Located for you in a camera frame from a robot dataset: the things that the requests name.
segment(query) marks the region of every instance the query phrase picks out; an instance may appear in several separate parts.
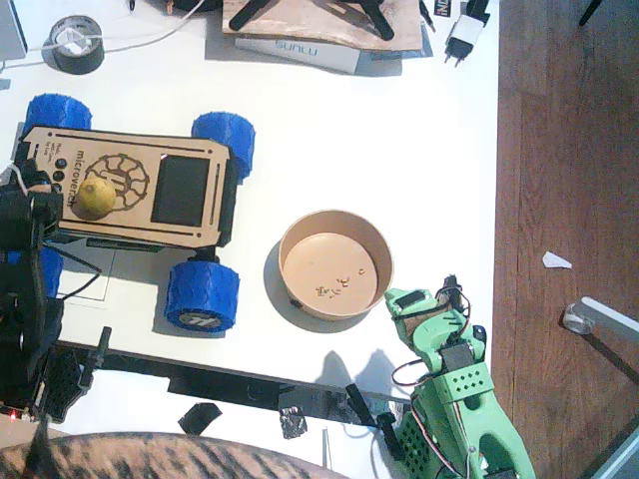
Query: round bowl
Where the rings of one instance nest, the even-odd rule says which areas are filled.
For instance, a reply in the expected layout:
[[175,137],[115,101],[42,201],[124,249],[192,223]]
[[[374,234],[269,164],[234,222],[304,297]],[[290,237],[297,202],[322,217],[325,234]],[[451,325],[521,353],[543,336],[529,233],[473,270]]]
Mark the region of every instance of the round bowl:
[[280,241],[279,266],[293,304],[329,321],[369,311],[392,280],[381,233],[364,218],[336,210],[293,224]]

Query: lemon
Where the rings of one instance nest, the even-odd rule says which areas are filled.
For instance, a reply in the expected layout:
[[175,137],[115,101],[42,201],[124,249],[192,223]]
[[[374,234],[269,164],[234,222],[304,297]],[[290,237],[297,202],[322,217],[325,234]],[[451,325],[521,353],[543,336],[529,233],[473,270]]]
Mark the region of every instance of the lemon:
[[76,200],[83,210],[100,218],[113,209],[116,203],[116,189],[108,180],[88,178],[80,185]]

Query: blue tire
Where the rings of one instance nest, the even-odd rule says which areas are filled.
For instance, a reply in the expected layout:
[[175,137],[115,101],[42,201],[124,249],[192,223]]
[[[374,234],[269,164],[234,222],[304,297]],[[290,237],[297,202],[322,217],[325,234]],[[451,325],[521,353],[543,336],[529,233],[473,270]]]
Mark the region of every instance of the blue tire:
[[28,133],[34,125],[91,130],[91,112],[71,97],[45,93],[29,103],[22,132]]
[[246,118],[233,113],[207,113],[193,122],[191,136],[213,140],[231,148],[238,159],[240,184],[251,173],[256,130]]
[[165,316],[191,331],[226,331],[236,323],[240,277],[210,261],[186,261],[169,277]]
[[[7,254],[7,262],[9,264],[17,264],[20,262],[22,254],[18,251],[9,251]],[[42,269],[44,270],[44,285],[47,291],[47,297],[56,297],[58,288],[60,287],[60,274],[64,266],[64,259],[55,251],[42,248],[40,255]]]

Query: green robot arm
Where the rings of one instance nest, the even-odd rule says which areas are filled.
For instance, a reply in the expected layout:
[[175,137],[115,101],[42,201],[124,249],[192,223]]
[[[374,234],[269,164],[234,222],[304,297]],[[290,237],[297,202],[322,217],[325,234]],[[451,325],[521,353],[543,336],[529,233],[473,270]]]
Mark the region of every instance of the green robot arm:
[[415,479],[534,479],[523,442],[493,392],[485,331],[470,326],[462,297],[454,276],[435,296],[425,289],[385,294],[399,338],[429,369],[397,429],[404,470]]

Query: white table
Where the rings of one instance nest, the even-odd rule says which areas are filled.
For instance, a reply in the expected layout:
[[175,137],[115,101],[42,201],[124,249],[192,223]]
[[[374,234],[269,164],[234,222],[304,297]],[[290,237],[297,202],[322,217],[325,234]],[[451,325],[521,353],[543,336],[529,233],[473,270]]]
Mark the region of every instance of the white table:
[[[70,14],[92,16],[107,36],[165,31],[178,21],[140,1],[130,15],[126,3],[19,0],[16,7],[32,46]],[[215,14],[197,15],[163,42],[109,54],[87,76],[46,65],[7,69],[2,75],[13,83],[0,92],[0,166],[9,161],[29,101],[45,92],[84,102],[98,130],[188,136],[200,114],[225,110],[250,119],[258,132],[253,173],[238,190],[233,240],[219,250],[222,264],[242,279],[237,324],[226,337],[193,337],[164,320],[162,291],[170,267],[186,257],[182,251],[74,245],[109,273],[86,298],[67,303],[61,340],[95,345],[109,325],[111,348],[130,354],[328,388],[355,381],[364,392],[405,399],[409,391],[394,388],[390,373],[414,355],[383,304],[342,326],[288,304],[275,247],[297,218],[321,209],[352,211],[378,227],[393,253],[395,287],[435,291],[456,273],[473,322],[490,337],[498,4],[490,5],[475,51],[455,69],[442,53],[458,8],[451,19],[434,17],[435,58],[405,61],[400,77],[206,60],[207,31],[219,28]],[[138,41],[110,40],[106,47]],[[27,61],[39,59],[32,53]],[[65,271],[63,288],[84,280]]]
[[[96,371],[93,385],[68,411],[65,422],[51,427],[68,434],[94,432],[183,433],[178,420],[199,402],[222,411],[202,433],[298,457],[352,479],[400,478],[383,436],[372,428],[307,417],[308,431],[285,439],[280,414],[256,407],[167,392],[168,378],[120,371]],[[126,390],[123,399],[120,391]],[[324,431],[328,436],[324,453]]]

